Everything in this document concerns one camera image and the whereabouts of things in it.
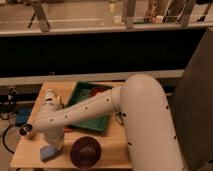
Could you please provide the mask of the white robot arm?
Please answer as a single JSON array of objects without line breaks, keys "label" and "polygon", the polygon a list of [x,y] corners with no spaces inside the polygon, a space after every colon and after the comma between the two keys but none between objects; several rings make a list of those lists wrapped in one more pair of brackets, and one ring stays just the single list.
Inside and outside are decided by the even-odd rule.
[{"label": "white robot arm", "polygon": [[64,109],[48,95],[33,128],[43,133],[47,143],[56,145],[65,126],[116,112],[123,117],[133,171],[184,170],[166,94],[149,75],[133,75],[120,87]]}]

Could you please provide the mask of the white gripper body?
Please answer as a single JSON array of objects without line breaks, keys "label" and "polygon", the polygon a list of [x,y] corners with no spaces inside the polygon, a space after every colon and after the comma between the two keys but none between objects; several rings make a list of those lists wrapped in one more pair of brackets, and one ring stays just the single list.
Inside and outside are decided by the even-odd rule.
[{"label": "white gripper body", "polygon": [[44,139],[49,145],[53,146],[58,151],[61,151],[64,146],[64,133],[59,133],[54,136],[45,134]]}]

